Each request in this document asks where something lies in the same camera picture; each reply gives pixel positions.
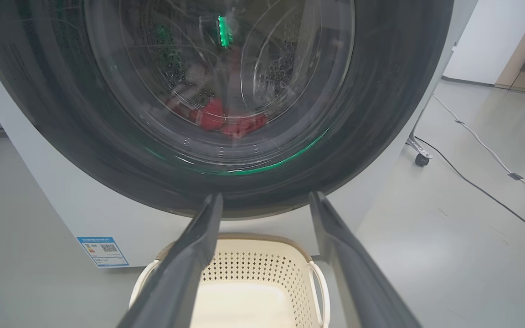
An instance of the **basket handle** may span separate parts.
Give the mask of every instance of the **basket handle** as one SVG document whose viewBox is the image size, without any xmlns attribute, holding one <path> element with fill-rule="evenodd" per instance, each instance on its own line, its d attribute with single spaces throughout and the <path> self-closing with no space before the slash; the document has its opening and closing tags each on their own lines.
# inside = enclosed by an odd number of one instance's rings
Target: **basket handle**
<svg viewBox="0 0 525 328">
<path fill-rule="evenodd" d="M 148 266 L 146 266 L 143 269 L 141 274 L 139 274 L 139 278 L 137 278 L 135 286 L 133 286 L 133 292 L 131 293 L 131 298 L 129 299 L 129 308 L 131 308 L 133 306 L 133 303 L 135 303 L 135 300 L 137 299 L 137 296 L 139 296 L 139 293 L 141 292 L 145 281 L 147 280 L 151 272 L 153 272 L 153 270 L 157 267 L 158 264 L 159 260 L 151 262 Z"/>
<path fill-rule="evenodd" d="M 315 262 L 309 261 L 309 280 L 311 281 L 311 290 L 313 292 L 313 301 L 315 303 L 315 312 L 317 313 L 317 320 L 321 328 L 328 328 L 329 320 L 331 319 L 331 305 L 329 303 L 329 291 L 327 291 L 327 282 L 323 272 Z M 323 303 L 323 311 L 319 310 L 319 299 L 317 298 L 317 291 L 315 290 L 315 279 L 313 278 L 313 272 L 319 280 L 319 288 L 321 288 L 321 300 Z"/>
</svg>

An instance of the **red cloth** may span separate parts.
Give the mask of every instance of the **red cloth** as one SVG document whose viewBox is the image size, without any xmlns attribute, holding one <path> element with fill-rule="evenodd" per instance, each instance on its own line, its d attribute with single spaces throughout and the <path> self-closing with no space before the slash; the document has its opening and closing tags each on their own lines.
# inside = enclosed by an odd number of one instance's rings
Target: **red cloth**
<svg viewBox="0 0 525 328">
<path fill-rule="evenodd" d="M 224 125 L 220 129 L 220 132 L 231 138 L 240 139 L 244 137 L 244 135 L 256 131 L 265 124 L 267 124 L 267 116 L 264 114 L 258 114 L 250 118 L 238 118 L 237 120 Z"/>
<path fill-rule="evenodd" d="M 210 98 L 208 104 L 196 113 L 196 124 L 204 131 L 219 129 L 224 125 L 224 121 L 221 99 Z"/>
</svg>

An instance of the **white cable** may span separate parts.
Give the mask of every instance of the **white cable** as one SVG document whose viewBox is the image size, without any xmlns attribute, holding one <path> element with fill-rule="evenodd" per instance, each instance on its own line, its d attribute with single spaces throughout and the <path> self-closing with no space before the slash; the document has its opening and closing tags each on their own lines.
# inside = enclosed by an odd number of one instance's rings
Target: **white cable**
<svg viewBox="0 0 525 328">
<path fill-rule="evenodd" d="M 436 100 L 439 100 L 440 104 L 443 105 L 443 107 L 448 110 L 448 112 L 451 113 L 451 115 L 453 115 L 453 117 L 455 118 L 455 120 L 461 124 L 464 128 L 468 129 L 469 132 L 471 132 L 473 134 L 473 136 L 475 136 L 475 139 L 477 139 L 477 142 L 480 143 L 485 149 L 487 149 L 491 155 L 493 155 L 493 157 L 499 162 L 499 164 L 502 166 L 502 168 L 504 168 L 506 171 L 508 171 L 509 174 L 512 174 L 513 172 L 502 162 L 502 160 L 498 157 L 498 155 L 496 153 L 494 153 L 494 151 L 492 151 L 491 149 L 489 149 L 489 147 L 487 147 L 483 141 L 481 141 L 481 139 L 479 139 L 479 136 L 477 135 L 477 133 L 475 133 L 475 131 L 473 131 L 472 129 L 470 129 L 467 125 L 465 125 L 465 123 L 463 123 L 461 120 L 459 120 L 459 118 L 457 117 L 457 115 L 452 111 L 450 110 L 442 100 L 440 100 L 437 96 L 435 96 L 433 94 L 433 97 L 436 99 Z"/>
</svg>

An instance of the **washing machine door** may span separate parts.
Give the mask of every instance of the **washing machine door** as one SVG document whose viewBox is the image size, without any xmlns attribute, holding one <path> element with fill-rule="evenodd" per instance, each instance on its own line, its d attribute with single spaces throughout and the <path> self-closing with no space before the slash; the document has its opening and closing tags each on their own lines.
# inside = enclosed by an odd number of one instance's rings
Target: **washing machine door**
<svg viewBox="0 0 525 328">
<path fill-rule="evenodd" d="M 387 147 L 421 100 L 451 0 L 0 0 L 0 79 L 119 193 L 191 215 L 291 210 Z"/>
</svg>

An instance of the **metal stand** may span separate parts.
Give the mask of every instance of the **metal stand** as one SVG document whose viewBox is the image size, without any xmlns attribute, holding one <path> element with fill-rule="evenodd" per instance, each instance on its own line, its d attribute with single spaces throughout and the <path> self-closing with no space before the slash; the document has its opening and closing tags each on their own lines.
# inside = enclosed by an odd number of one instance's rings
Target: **metal stand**
<svg viewBox="0 0 525 328">
<path fill-rule="evenodd" d="M 335 212 L 325 195 L 309 194 L 319 252 L 334 270 L 348 327 L 418 328 L 360 241 Z M 118 328 L 187 328 L 200 274 L 210 263 L 222 214 L 221 195 L 208 196 L 202 209 L 151 273 Z"/>
<path fill-rule="evenodd" d="M 418 166 L 425 166 L 429 164 L 429 160 L 433 158 L 433 156 L 429 154 L 429 152 L 426 151 L 425 148 L 423 148 L 414 138 L 414 131 L 417 129 L 418 122 L 421 120 L 421 116 L 425 112 L 425 109 L 427 109 L 426 106 L 425 108 L 423 108 L 421 114 L 418 116 L 417 122 L 414 124 L 414 127 L 412 127 L 412 131 L 410 131 L 410 135 L 408 135 L 408 139 L 406 141 L 407 145 L 413 147 L 414 150 L 418 152 L 417 158 L 415 158 L 414 160 L 415 164 L 417 164 Z"/>
</svg>

